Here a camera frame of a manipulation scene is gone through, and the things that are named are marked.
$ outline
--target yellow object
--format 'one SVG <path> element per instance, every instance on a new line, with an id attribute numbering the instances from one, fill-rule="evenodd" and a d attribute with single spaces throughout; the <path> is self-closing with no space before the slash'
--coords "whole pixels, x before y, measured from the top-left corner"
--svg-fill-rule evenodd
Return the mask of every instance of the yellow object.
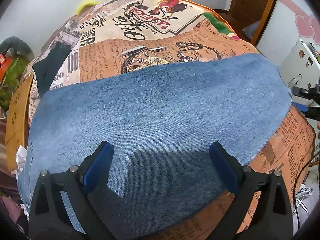
<path id="1" fill-rule="evenodd" d="M 85 10 L 89 9 L 92 6 L 99 4 L 99 2 L 95 0 L 87 0 L 84 1 L 77 9 L 76 15 L 83 13 Z"/>
<path id="2" fill-rule="evenodd" d="M 29 93 L 33 76 L 29 76 L 13 94 L 5 129 L 5 146 L 7 148 L 7 166 L 9 171 L 17 169 L 16 153 L 20 145 L 28 145 L 28 110 Z"/>

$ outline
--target black cloth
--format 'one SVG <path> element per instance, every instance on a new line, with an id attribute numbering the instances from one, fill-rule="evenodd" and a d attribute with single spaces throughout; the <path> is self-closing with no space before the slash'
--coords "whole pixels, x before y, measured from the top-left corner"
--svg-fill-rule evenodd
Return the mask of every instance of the black cloth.
<path id="1" fill-rule="evenodd" d="M 46 58 L 33 65 L 32 68 L 36 74 L 40 98 L 49 90 L 54 77 L 70 52 L 70 45 L 65 45 L 58 41 Z"/>

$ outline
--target black cable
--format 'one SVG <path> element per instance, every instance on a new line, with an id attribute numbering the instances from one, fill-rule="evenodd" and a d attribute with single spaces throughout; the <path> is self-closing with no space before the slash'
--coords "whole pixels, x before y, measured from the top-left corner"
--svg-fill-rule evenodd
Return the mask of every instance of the black cable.
<path id="1" fill-rule="evenodd" d="M 296 177 L 296 180 L 294 182 L 294 186 L 293 186 L 293 205 L 294 205 L 294 210 L 296 211 L 296 214 L 297 214 L 298 230 L 300 229 L 300 220 L 299 220 L 298 209 L 297 209 L 297 204 L 296 204 L 296 186 L 297 186 L 297 182 L 298 182 L 298 179 L 299 179 L 301 173 L 303 172 L 303 170 L 312 162 L 313 158 L 315 158 L 319 154 L 320 154 L 320 151 L 318 151 L 315 155 L 313 155 L 313 157 L 310 159 L 310 161 L 308 161 L 306 163 L 306 165 L 304 165 L 304 167 L 301 169 L 301 171 L 299 172 L 299 174 Z"/>

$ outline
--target denim cloth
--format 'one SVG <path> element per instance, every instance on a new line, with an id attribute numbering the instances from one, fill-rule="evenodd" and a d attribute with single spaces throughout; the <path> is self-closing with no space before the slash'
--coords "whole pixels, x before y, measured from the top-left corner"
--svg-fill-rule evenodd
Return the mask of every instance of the denim cloth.
<path id="1" fill-rule="evenodd" d="M 210 161 L 212 142 L 247 165 L 290 105 L 278 68 L 258 54 L 156 65 L 51 90 L 30 127 L 20 194 L 30 204 L 41 170 L 80 165 L 106 140 L 115 147 L 110 174 L 89 200 L 117 239 L 147 235 L 225 189 Z"/>

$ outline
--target blue gripper pad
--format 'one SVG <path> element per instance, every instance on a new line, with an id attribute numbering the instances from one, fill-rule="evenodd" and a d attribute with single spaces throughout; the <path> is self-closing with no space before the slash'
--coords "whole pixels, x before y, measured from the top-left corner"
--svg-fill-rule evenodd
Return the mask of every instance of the blue gripper pad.
<path id="1" fill-rule="evenodd" d="M 306 113 L 309 111 L 308 107 L 305 106 L 305 105 L 302 105 L 302 104 L 299 104 L 299 103 L 296 103 L 296 102 L 292 102 L 299 110 L 300 112 L 302 113 Z"/>
<path id="2" fill-rule="evenodd" d="M 239 181 L 242 178 L 241 164 L 235 157 L 229 155 L 219 142 L 214 142 L 210 145 L 209 154 L 227 190 L 237 195 Z"/>
<path id="3" fill-rule="evenodd" d="M 95 157 L 88 171 L 83 176 L 83 192 L 85 195 L 94 191 L 103 172 L 108 172 L 113 158 L 113 147 L 108 142 L 102 142 L 91 155 Z"/>

